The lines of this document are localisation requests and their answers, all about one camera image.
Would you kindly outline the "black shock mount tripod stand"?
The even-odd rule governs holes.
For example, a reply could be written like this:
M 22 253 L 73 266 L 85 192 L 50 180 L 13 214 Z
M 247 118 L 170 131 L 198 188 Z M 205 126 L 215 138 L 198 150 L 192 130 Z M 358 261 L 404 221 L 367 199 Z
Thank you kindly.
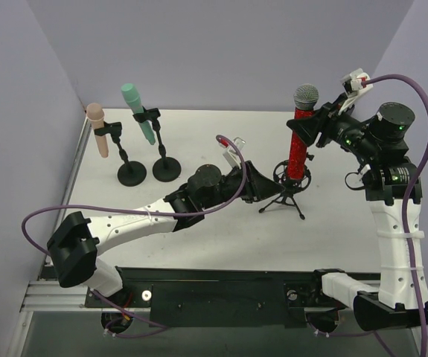
M 304 173 L 301 179 L 291 179 L 287 175 L 288 160 L 278 163 L 272 173 L 273 181 L 280 184 L 284 190 L 274 198 L 269 204 L 258 210 L 258 213 L 263 213 L 269 206 L 273 204 L 283 205 L 295 208 L 299 218 L 305 220 L 305 215 L 302 213 L 295 199 L 295 194 L 305 191 L 311 183 L 311 172 L 307 166 L 304 166 Z

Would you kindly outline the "red glitter microphone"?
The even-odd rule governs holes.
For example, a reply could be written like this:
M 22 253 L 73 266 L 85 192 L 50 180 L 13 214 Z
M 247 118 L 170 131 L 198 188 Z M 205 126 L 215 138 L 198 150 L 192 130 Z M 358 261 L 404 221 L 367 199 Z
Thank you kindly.
M 314 112 L 314 106 L 319 99 L 319 92 L 312 84 L 305 83 L 295 90 L 293 99 L 295 104 L 294 119 L 307 118 Z M 292 132 L 287 165 L 287 176 L 289 179 L 299 181 L 303 178 L 306 157 L 307 146 L 295 132 Z

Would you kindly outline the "black clip mic stand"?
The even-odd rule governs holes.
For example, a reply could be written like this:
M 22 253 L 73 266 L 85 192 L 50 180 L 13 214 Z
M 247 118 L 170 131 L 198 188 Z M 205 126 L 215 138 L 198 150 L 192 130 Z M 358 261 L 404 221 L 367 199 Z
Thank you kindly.
M 167 156 L 167 150 L 161 136 L 161 124 L 159 123 L 161 112 L 159 109 L 145 109 L 143 107 L 142 112 L 134 114 L 133 117 L 140 124 L 149 123 L 156 134 L 160 159 L 153 165 L 154 178 L 161 182 L 171 182 L 177 179 L 182 171 L 181 164 L 175 158 Z
M 121 145 L 122 124 L 121 122 L 103 123 L 103 127 L 95 129 L 98 138 L 109 135 L 112 142 L 118 148 L 118 154 L 123 161 L 117 172 L 118 181 L 126 187 L 134 187 L 142 183 L 147 176 L 146 167 L 139 161 L 131 161 L 126 150 Z

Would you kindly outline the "mint green microphone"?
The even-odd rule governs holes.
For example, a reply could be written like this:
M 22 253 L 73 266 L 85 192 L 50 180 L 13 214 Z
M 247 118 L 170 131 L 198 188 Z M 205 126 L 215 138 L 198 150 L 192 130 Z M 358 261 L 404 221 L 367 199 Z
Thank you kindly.
M 121 93 L 123 95 L 125 103 L 129 106 L 134 115 L 144 113 L 144 107 L 141 103 L 141 96 L 138 93 L 138 89 L 132 83 L 125 83 L 121 87 Z M 150 145 L 156 143 L 154 132 L 151 128 L 150 123 L 146 120 L 142 123 L 135 120 L 139 125 L 144 137 Z

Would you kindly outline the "pink microphone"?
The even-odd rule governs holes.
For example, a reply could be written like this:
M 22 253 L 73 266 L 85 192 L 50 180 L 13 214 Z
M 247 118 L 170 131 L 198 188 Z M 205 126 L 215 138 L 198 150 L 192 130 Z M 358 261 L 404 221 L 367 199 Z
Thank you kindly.
M 90 122 L 92 130 L 95 133 L 98 152 L 102 158 L 107 158 L 109 156 L 109 148 L 106 137 L 97 134 L 98 129 L 104 128 L 104 117 L 104 110 L 99 103 L 90 103 L 86 107 L 86 118 Z

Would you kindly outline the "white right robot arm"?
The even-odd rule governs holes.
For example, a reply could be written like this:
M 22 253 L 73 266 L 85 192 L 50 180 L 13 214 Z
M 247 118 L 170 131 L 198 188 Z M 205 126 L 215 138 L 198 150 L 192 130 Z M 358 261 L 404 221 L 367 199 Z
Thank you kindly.
M 287 126 L 306 146 L 334 141 L 353 154 L 365 199 L 374 217 L 380 249 L 380 287 L 373 289 L 342 272 L 322 276 L 322 292 L 350 307 L 364 331 L 428 324 L 428 288 L 419 228 L 422 187 L 417 167 L 406 157 L 404 135 L 415 114 L 407 106 L 384 103 L 363 122 L 337 105 L 325 104 Z

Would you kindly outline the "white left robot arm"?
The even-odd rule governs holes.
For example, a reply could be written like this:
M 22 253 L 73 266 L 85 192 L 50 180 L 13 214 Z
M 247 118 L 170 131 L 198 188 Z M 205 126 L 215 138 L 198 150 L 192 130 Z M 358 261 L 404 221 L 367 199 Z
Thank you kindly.
M 100 258 L 108 250 L 149 235 L 189 228 L 203 220 L 208 209 L 230 199 L 261 202 L 282 190 L 251 161 L 227 175 L 204 164 L 178 190 L 139 208 L 136 214 L 86 218 L 80 211 L 70 213 L 47 243 L 59 285 L 85 285 L 108 298 L 124 288 L 120 271 Z

